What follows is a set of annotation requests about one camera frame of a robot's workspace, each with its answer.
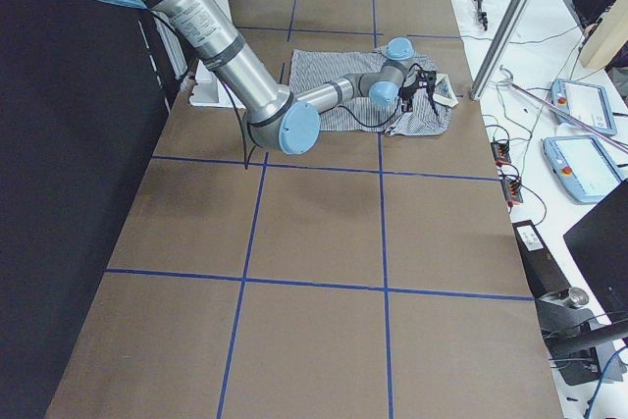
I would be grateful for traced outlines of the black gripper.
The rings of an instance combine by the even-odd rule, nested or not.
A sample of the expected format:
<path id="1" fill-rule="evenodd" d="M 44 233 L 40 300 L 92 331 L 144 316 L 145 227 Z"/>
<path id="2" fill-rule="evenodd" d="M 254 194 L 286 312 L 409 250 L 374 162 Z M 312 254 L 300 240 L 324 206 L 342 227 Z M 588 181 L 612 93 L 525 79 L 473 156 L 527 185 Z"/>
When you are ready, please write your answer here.
<path id="1" fill-rule="evenodd" d="M 399 98 L 401 102 L 401 110 L 402 111 L 412 111 L 413 110 L 413 100 L 414 96 L 417 93 L 417 90 L 420 88 L 422 81 L 422 73 L 420 71 L 415 71 L 409 76 L 404 85 L 399 90 Z M 426 86 L 426 95 L 428 102 L 431 106 L 431 109 L 436 117 L 438 117 L 438 110 L 436 106 L 436 101 L 434 98 L 434 89 L 430 86 Z"/>

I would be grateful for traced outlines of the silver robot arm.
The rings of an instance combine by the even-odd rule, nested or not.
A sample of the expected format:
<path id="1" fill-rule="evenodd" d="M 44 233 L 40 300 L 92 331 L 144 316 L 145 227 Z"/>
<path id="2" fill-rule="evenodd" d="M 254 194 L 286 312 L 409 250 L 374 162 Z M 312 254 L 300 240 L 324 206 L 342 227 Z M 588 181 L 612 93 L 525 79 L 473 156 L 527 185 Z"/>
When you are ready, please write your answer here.
<path id="1" fill-rule="evenodd" d="M 277 83 L 215 0 L 96 0 L 160 12 L 196 50 L 205 68 L 224 81 L 246 109 L 242 133 L 259 147 L 303 154 L 319 136 L 321 116 L 338 105 L 367 97 L 390 106 L 404 93 L 424 88 L 434 94 L 437 74 L 414 62 L 412 43 L 389 42 L 376 73 L 346 75 L 300 94 Z"/>

